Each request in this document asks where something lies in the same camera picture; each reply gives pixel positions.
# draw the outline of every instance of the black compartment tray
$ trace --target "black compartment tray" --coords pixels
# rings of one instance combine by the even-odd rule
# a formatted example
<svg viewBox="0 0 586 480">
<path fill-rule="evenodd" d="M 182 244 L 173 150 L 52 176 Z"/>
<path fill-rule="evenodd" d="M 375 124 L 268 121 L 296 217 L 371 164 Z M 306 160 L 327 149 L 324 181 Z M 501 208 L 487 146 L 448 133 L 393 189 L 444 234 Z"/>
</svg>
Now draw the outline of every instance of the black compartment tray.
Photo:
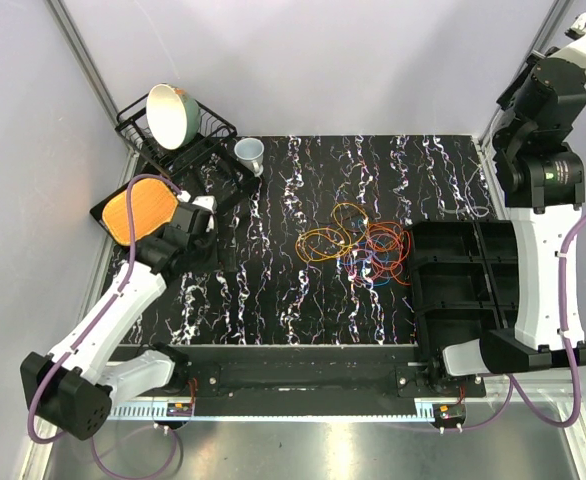
<svg viewBox="0 0 586 480">
<path fill-rule="evenodd" d="M 411 273 L 411 284 L 417 312 L 442 304 L 494 303 L 482 262 L 424 263 Z"/>
<path fill-rule="evenodd" d="M 476 228 L 484 258 L 489 261 L 517 262 L 517 241 L 511 222 L 497 220 L 477 222 Z"/>
<path fill-rule="evenodd" d="M 490 276 L 493 279 L 495 301 L 499 306 L 518 307 L 520 304 L 520 281 L 517 260 L 510 262 L 489 263 Z"/>
<path fill-rule="evenodd" d="M 416 315 L 417 341 L 422 359 L 450 345 L 480 338 L 483 330 L 499 328 L 495 307 L 445 305 Z"/>
<path fill-rule="evenodd" d="M 480 256 L 480 243 L 472 222 L 421 222 L 409 234 L 409 265 L 433 257 Z"/>
</svg>

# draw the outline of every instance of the black tray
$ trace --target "black tray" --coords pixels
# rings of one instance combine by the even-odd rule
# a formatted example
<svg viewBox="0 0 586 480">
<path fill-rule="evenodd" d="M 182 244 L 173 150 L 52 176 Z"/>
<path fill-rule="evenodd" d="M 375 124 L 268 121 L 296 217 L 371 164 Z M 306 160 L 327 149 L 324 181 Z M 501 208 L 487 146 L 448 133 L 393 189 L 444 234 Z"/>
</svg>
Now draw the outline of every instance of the black tray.
<svg viewBox="0 0 586 480">
<path fill-rule="evenodd" d="M 512 328 L 519 306 L 517 242 L 511 222 L 427 221 L 410 231 L 413 309 L 423 359 Z"/>
<path fill-rule="evenodd" d="M 480 337 L 483 330 L 501 328 L 493 306 L 444 305 L 417 314 L 417 340 L 422 360 L 450 345 Z"/>
<path fill-rule="evenodd" d="M 497 306 L 517 308 L 520 303 L 520 281 L 517 260 L 488 263 L 494 281 L 495 302 Z"/>
<path fill-rule="evenodd" d="M 493 305 L 486 267 L 482 262 L 425 263 L 411 273 L 413 309 L 424 311 L 445 304 Z"/>
<path fill-rule="evenodd" d="M 517 262 L 515 230 L 509 221 L 485 221 L 476 223 L 482 245 L 482 256 L 487 260 Z"/>
<path fill-rule="evenodd" d="M 480 242 L 472 222 L 421 222 L 409 231 L 409 265 L 434 257 L 479 257 Z"/>
</svg>

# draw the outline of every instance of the white ruler strip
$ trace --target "white ruler strip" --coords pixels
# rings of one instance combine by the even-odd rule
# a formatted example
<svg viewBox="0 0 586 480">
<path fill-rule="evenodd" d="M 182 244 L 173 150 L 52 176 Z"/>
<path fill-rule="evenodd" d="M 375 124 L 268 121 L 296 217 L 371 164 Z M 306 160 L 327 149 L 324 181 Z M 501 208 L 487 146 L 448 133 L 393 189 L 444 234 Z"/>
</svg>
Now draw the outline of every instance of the white ruler strip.
<svg viewBox="0 0 586 480">
<path fill-rule="evenodd" d="M 131 421 L 188 421 L 188 416 L 171 415 L 167 400 L 134 400 L 118 405 L 111 410 L 109 420 Z M 308 415 L 308 416 L 217 416 L 195 415 L 193 421 L 200 422 L 344 422 L 344 423 L 381 423 L 381 422 L 433 422 L 434 412 L 431 402 L 415 402 L 415 415 Z"/>
</svg>

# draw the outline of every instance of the white cup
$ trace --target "white cup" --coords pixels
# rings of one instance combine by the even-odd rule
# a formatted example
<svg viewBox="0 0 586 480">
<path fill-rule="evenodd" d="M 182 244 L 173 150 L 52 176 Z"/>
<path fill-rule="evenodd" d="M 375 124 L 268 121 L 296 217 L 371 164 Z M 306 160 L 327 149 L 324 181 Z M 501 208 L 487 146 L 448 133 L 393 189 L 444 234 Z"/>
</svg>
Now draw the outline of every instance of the white cup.
<svg viewBox="0 0 586 480">
<path fill-rule="evenodd" d="M 243 138 L 235 144 L 235 156 L 256 177 L 262 175 L 264 166 L 264 144 L 257 138 Z"/>
</svg>

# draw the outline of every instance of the metal frame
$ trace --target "metal frame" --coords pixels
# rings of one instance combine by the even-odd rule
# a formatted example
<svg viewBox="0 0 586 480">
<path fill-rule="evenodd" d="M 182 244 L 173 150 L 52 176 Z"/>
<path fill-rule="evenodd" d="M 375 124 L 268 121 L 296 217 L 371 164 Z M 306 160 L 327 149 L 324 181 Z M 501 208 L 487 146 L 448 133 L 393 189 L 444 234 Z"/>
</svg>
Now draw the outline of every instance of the metal frame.
<svg viewBox="0 0 586 480">
<path fill-rule="evenodd" d="M 111 94 L 109 93 L 100 72 L 95 66 L 95 62 L 91 58 L 88 48 L 82 40 L 82 36 L 75 25 L 75 22 L 71 18 L 69 11 L 63 0 L 44 0 L 46 5 L 49 7 L 49 11 L 53 16 L 55 23 L 57 23 L 60 31 L 64 35 L 69 48 L 75 55 L 78 65 L 84 72 L 86 79 L 91 84 L 91 88 L 95 93 L 100 105 L 109 117 L 109 120 L 116 125 L 115 117 L 117 116 L 117 107 Z"/>
<path fill-rule="evenodd" d="M 115 125 L 115 117 L 117 115 L 117 108 L 115 107 L 115 103 L 108 92 L 108 89 L 102 80 L 95 64 L 93 63 L 91 56 L 88 52 L 88 49 L 84 45 L 84 42 L 81 39 L 79 32 L 77 31 L 77 27 L 73 23 L 68 10 L 66 9 L 64 2 L 62 0 L 45 0 L 45 3 L 49 6 L 51 13 L 60 29 L 62 30 L 67 42 L 71 50 L 73 51 L 80 67 L 82 68 L 83 72 L 85 73 L 91 87 L 93 88 L 100 104 L 104 108 L 105 112 L 107 113 L 108 117 L 111 119 L 113 124 Z M 552 36 L 557 32 L 557 29 L 563 20 L 568 8 L 570 8 L 573 0 L 556 0 L 549 13 L 541 26 L 538 34 L 534 38 L 530 50 L 544 50 L 548 46 L 548 42 L 552 38 Z M 492 126 L 492 122 L 487 126 L 486 130 L 484 131 L 483 135 L 481 136 L 481 140 L 476 142 L 476 147 L 478 150 L 479 158 L 482 162 L 482 167 L 484 174 L 486 176 L 489 191 L 491 194 L 491 198 L 493 204 L 496 208 L 498 218 L 505 219 L 506 214 L 502 206 L 501 202 L 501 195 L 499 184 L 497 183 L 497 179 L 495 177 L 494 168 L 490 162 L 490 152 L 488 148 L 490 145 L 487 145 L 487 138 L 489 137 L 490 129 Z M 130 178 L 132 175 L 136 158 L 134 156 L 129 156 L 129 163 L 127 166 L 127 170 L 123 175 L 123 179 L 120 183 L 123 183 L 126 179 Z M 112 247 L 112 241 L 107 237 L 105 243 L 103 245 L 102 251 L 100 252 L 98 259 L 96 261 L 95 267 L 95 275 L 94 281 L 87 292 L 84 302 L 83 308 L 83 315 L 89 310 L 90 306 L 93 305 L 100 296 L 100 292 L 102 289 L 102 285 L 104 282 L 104 278 L 106 276 L 107 266 L 109 263 L 109 256 Z M 202 347 L 192 347 L 195 350 L 192 350 L 193 355 L 204 355 L 206 357 L 210 353 L 213 353 L 213 350 L 210 350 L 212 347 L 202 346 Z M 351 355 L 351 353 L 355 353 L 360 348 L 366 347 L 302 347 L 302 348 L 294 348 L 294 347 L 255 347 L 259 348 L 261 351 L 278 351 L 281 352 L 283 355 L 287 354 L 295 354 L 296 352 L 311 352 L 311 349 L 317 349 L 314 354 L 320 354 L 322 356 L 326 355 Z M 379 347 L 376 346 L 376 349 L 380 349 L 380 353 L 382 350 L 385 350 L 386 347 Z M 392 352 L 393 347 L 388 349 L 387 352 Z M 251 347 L 245 347 L 244 351 L 254 350 Z M 413 364 L 412 362 L 405 359 L 407 366 L 417 367 L 419 365 Z M 570 408 L 571 405 L 571 396 L 570 396 L 570 388 L 568 385 L 567 376 L 564 372 L 542 372 L 542 374 L 534 374 L 534 375 L 527 375 L 523 376 L 522 383 L 532 394 L 533 400 L 546 400 L 550 401 L 553 405 L 556 406 L 559 412 L 562 413 L 563 416 L 566 415 L 567 409 Z M 468 403 L 478 403 L 478 402 L 487 402 L 491 401 L 491 399 L 497 398 L 497 396 L 501 396 L 504 393 L 504 381 L 501 378 L 489 379 L 486 381 L 486 389 L 487 389 L 487 398 L 484 399 L 474 399 L 468 398 Z M 419 398 L 415 399 L 417 402 L 415 405 L 427 405 L 429 404 L 428 398 Z M 446 399 L 438 398 L 438 402 L 446 401 Z M 521 399 L 517 395 L 514 395 L 513 401 L 519 402 Z M 270 420 L 272 417 L 264 418 L 264 420 Z M 46 422 L 40 422 L 40 427 L 44 430 L 41 430 L 44 434 L 52 433 L 55 427 Z M 566 430 L 567 435 L 567 442 L 570 447 L 570 451 L 572 453 L 576 468 L 580 475 L 580 478 L 586 479 L 586 411 L 583 409 L 582 414 L 580 416 L 579 422 Z M 31 444 L 30 448 L 27 451 L 27 456 L 24 461 L 23 468 L 21 470 L 20 478 L 24 480 L 41 480 L 44 478 L 46 466 L 49 460 L 49 456 L 51 453 L 51 445 L 45 446 L 37 446 L 35 444 Z"/>
</svg>

